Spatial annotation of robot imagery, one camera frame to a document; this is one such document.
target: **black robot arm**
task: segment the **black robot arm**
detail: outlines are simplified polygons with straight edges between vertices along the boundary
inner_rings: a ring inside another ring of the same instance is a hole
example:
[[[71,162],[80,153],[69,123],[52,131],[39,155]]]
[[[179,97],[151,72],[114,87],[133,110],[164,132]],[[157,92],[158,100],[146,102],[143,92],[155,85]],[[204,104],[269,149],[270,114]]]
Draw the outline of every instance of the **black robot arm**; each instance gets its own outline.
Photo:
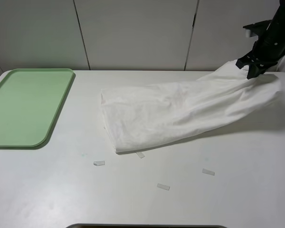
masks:
[[[285,0],[280,0],[272,20],[261,21],[243,28],[258,35],[250,52],[237,60],[236,66],[249,65],[247,79],[258,77],[276,65],[285,55]]]

